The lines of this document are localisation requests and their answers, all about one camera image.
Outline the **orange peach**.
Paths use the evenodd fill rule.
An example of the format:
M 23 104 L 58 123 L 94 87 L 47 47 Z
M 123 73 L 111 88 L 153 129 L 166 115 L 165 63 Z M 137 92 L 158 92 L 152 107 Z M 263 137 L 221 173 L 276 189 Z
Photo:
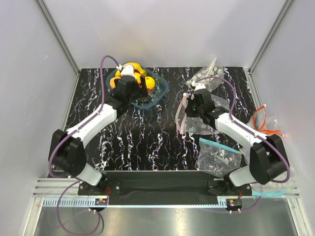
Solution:
M 120 79 L 119 76 L 111 78 L 111 80 L 110 80 L 110 87 L 112 89 L 114 89 L 116 87 L 116 83 L 118 82 L 119 79 Z

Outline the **pink zip top bag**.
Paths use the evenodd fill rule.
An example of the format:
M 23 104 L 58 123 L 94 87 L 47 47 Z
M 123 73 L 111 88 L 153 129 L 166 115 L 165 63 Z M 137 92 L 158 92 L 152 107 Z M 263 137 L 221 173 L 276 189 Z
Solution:
M 175 124 L 180 134 L 212 135 L 219 133 L 219 131 L 213 129 L 211 126 L 204 124 L 201 118 L 189 118 L 185 113 L 187 105 L 188 94 L 184 93 L 175 114 Z

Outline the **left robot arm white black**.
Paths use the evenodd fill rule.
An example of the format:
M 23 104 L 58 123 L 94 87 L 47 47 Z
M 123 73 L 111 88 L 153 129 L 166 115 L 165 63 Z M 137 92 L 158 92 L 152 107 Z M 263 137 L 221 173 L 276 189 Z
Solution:
M 148 94 L 146 79 L 140 83 L 134 76 L 122 75 L 115 80 L 115 87 L 105 97 L 104 80 L 101 79 L 100 106 L 76 126 L 53 133 L 49 166 L 56 166 L 65 174 L 89 184 L 93 193 L 100 195 L 106 190 L 103 174 L 87 163 L 85 147 L 107 125 L 127 112 L 131 102 Z

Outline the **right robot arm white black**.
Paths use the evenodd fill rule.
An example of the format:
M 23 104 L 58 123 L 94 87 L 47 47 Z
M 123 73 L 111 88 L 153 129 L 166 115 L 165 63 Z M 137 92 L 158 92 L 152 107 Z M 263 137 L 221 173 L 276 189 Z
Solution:
M 206 89 L 187 97 L 185 113 L 191 118 L 201 118 L 213 129 L 234 139 L 250 152 L 249 164 L 227 175 L 224 191 L 234 195 L 241 186 L 249 183 L 265 185 L 269 182 L 286 183 L 291 177 L 290 165 L 280 136 L 266 135 L 236 119 L 231 111 L 216 106 Z

